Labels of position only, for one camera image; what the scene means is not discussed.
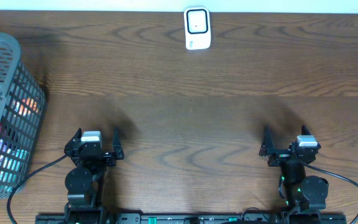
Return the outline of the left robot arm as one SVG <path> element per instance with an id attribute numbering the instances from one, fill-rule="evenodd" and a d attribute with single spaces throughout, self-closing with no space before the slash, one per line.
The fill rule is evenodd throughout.
<path id="1" fill-rule="evenodd" d="M 116 166 L 117 161 L 124 158 L 119 131 L 113 132 L 112 151 L 104 152 L 99 131 L 78 129 L 65 145 L 64 153 L 75 168 L 65 178 L 68 203 L 63 222 L 114 223 L 114 215 L 102 205 L 102 191 L 107 168 Z"/>

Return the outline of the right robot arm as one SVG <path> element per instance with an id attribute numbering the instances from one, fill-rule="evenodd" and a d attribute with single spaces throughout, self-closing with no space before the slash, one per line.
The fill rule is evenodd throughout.
<path id="1" fill-rule="evenodd" d="M 316 159 L 321 148 L 307 127 L 286 149 L 274 146 L 273 136 L 264 127 L 259 156 L 268 157 L 269 167 L 279 167 L 281 176 L 278 191 L 287 207 L 270 218 L 278 223 L 321 223 L 320 211 L 326 208 L 328 181 L 324 178 L 307 176 L 305 167 Z"/>

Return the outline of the orange Kleenex tissue pack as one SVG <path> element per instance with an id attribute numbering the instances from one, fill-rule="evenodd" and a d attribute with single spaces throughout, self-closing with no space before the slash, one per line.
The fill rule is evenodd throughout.
<path id="1" fill-rule="evenodd" d="M 21 102 L 12 101 L 14 111 L 23 117 L 29 117 L 32 113 L 39 113 L 40 109 L 33 98 L 24 98 Z"/>

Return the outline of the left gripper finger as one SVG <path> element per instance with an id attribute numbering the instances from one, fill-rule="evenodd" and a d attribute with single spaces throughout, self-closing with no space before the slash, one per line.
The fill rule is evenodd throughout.
<path id="1" fill-rule="evenodd" d="M 119 139 L 119 130 L 118 129 L 115 129 L 113 132 L 112 148 L 114 149 L 115 153 L 122 152 L 122 145 L 121 145 L 121 141 Z"/>
<path id="2" fill-rule="evenodd" d="M 79 128 L 79 129 L 76 131 L 76 133 L 74 134 L 74 136 L 72 137 L 71 140 L 72 140 L 72 141 L 77 141 L 77 140 L 80 141 L 81 137 L 82 137 L 82 130 L 81 130 L 81 128 Z"/>

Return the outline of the green wet wipes packet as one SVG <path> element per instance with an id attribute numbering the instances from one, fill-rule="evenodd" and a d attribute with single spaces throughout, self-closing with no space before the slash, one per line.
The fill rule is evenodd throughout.
<path id="1" fill-rule="evenodd" d="M 0 154 L 0 194 L 11 193 L 13 186 L 25 176 L 29 153 L 23 149 L 6 149 L 9 155 Z"/>

